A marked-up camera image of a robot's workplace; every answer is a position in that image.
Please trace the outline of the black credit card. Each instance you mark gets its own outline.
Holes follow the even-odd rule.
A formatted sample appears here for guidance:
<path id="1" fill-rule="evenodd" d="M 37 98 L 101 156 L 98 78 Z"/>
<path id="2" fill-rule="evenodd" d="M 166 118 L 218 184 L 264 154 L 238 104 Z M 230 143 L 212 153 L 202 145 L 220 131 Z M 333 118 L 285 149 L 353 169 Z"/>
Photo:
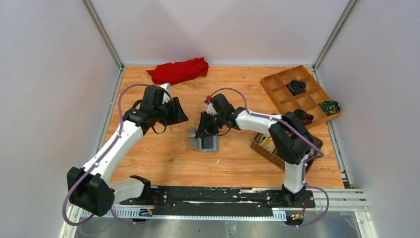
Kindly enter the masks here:
<path id="1" fill-rule="evenodd" d="M 215 136 L 208 136 L 208 137 L 202 138 L 202 149 L 213 150 L 215 148 L 214 139 L 215 139 Z"/>

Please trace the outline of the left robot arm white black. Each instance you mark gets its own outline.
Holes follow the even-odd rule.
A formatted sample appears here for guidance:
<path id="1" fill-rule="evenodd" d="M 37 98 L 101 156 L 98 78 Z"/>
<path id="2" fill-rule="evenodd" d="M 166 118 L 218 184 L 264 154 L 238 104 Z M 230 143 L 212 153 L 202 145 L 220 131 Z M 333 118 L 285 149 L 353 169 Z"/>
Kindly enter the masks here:
<path id="1" fill-rule="evenodd" d="M 119 126 L 106 144 L 82 167 L 67 173 L 66 201 L 98 217 L 113 205 L 128 199 L 141 203 L 152 199 L 151 183 L 140 176 L 110 182 L 110 178 L 130 149 L 155 125 L 164 128 L 188 121 L 179 99 L 171 97 L 171 85 L 145 85 L 143 98 L 119 114 Z"/>

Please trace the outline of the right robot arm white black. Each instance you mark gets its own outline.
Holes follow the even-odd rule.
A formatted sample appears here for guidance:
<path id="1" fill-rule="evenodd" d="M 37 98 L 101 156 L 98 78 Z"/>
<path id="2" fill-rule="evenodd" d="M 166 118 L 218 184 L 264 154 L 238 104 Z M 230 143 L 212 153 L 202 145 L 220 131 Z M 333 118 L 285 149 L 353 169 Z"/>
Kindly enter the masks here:
<path id="1" fill-rule="evenodd" d="M 218 136 L 223 127 L 249 130 L 269 136 L 280 159 L 284 161 L 285 179 L 278 202 L 292 205 L 306 190 L 305 172 L 313 137 L 292 112 L 283 115 L 256 113 L 246 107 L 233 107 L 223 94 L 208 97 L 207 110 L 201 112 L 195 132 L 197 139 Z"/>

